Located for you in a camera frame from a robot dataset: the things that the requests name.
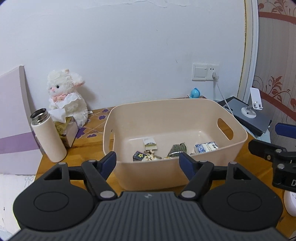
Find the blue white porcelain-pattern box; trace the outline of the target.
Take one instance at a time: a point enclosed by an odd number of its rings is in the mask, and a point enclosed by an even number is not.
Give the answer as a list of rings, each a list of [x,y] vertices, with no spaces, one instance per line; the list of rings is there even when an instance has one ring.
[[[194,150],[196,154],[202,154],[217,150],[219,147],[215,142],[206,142],[201,144],[196,144]]]

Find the floral white yellow scrunchie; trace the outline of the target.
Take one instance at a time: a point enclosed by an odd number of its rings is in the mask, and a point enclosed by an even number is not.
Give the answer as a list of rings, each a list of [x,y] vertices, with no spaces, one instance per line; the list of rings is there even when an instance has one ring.
[[[159,161],[159,160],[167,160],[167,159],[171,159],[171,157],[160,157],[155,155],[154,150],[147,150],[144,151],[144,158],[142,159],[142,161]]]

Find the white blue small box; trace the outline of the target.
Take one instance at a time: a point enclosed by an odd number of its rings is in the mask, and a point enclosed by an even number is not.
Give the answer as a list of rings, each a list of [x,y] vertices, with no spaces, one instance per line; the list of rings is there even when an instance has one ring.
[[[144,149],[146,151],[157,150],[157,143],[152,137],[145,137],[142,139],[144,144]]]

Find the white round device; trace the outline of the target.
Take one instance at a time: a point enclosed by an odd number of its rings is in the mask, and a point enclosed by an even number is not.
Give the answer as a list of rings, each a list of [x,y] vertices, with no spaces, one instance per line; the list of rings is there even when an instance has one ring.
[[[283,195],[285,209],[289,215],[296,217],[296,194],[285,190]]]

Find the grey laptop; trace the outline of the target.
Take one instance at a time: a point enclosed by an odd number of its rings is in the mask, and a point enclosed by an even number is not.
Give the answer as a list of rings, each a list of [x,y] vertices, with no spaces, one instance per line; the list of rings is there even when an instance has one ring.
[[[249,108],[245,102],[234,96],[219,101],[218,104],[224,107],[227,111],[232,112],[236,120],[256,136],[260,137],[266,133],[271,124],[271,119],[269,117],[259,110]]]

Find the dark green patterned pouch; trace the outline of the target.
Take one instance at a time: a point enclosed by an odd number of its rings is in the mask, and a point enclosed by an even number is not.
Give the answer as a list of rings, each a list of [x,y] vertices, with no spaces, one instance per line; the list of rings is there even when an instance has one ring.
[[[167,157],[169,158],[178,157],[180,153],[187,153],[187,146],[185,143],[174,144],[170,149]]]

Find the white phone stand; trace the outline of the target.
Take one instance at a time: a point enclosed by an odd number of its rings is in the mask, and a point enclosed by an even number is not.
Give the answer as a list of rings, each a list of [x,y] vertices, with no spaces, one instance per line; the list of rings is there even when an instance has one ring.
[[[258,88],[250,87],[251,104],[247,107],[241,108],[241,112],[247,118],[256,118],[256,110],[263,110],[260,91]]]

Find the dark box yellow star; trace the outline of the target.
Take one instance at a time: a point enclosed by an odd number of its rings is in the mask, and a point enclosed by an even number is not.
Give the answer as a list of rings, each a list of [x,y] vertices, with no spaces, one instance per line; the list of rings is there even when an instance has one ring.
[[[133,154],[133,161],[142,161],[144,160],[146,157],[148,156],[148,154],[145,154],[145,153],[142,153],[140,151],[136,151],[134,154]]]

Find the tissue box with tissue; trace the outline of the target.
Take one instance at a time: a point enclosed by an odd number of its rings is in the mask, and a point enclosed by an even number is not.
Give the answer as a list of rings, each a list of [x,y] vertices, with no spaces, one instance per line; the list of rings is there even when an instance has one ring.
[[[51,109],[49,113],[66,148],[72,147],[78,133],[77,123],[69,111],[69,108],[72,108],[78,99],[79,97],[76,93],[70,93],[66,95],[64,100],[57,102],[49,98]]]

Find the beige plastic storage bin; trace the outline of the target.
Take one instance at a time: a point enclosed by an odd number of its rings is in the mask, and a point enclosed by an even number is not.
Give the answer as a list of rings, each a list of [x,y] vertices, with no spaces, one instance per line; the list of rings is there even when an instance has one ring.
[[[127,191],[166,189],[186,185],[178,157],[159,161],[133,161],[144,153],[143,138],[157,143],[155,155],[167,157],[174,144],[185,143],[196,161],[226,166],[235,160],[248,138],[242,125],[210,99],[168,99],[130,103],[113,108],[105,122],[103,151],[117,156],[114,174]],[[196,144],[215,142],[218,149],[196,154]]]

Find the cream thermos bottle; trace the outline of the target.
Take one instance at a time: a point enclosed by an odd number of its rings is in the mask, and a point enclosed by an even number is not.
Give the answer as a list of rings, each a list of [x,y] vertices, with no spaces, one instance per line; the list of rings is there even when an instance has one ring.
[[[41,108],[33,112],[30,118],[35,136],[50,161],[53,163],[62,161],[67,155],[67,150],[51,115],[45,108]]]

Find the purple white headboard panel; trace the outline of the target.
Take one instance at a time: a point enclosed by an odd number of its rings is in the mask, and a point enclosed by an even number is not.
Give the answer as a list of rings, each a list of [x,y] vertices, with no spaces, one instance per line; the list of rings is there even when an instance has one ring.
[[[24,66],[1,76],[1,173],[34,175],[42,152],[30,125]]]

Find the white plush lamb toy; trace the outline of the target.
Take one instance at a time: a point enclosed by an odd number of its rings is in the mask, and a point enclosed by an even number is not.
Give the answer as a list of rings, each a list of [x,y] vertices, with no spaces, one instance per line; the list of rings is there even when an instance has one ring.
[[[47,77],[50,109],[64,109],[67,117],[73,117],[79,128],[88,119],[87,104],[77,91],[85,81],[69,69],[53,70]]]

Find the white wall switch socket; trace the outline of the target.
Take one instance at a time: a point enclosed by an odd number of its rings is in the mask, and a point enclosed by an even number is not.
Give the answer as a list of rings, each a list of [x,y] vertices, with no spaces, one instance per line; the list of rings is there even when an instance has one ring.
[[[219,64],[193,63],[192,80],[193,81],[213,81],[213,73],[218,75]]]

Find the white door frame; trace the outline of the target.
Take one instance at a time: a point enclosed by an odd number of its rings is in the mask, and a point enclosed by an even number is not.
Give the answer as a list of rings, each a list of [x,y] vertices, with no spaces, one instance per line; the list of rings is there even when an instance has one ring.
[[[245,3],[245,41],[244,59],[237,98],[247,103],[250,98],[258,53],[259,16],[258,1],[248,0]]]

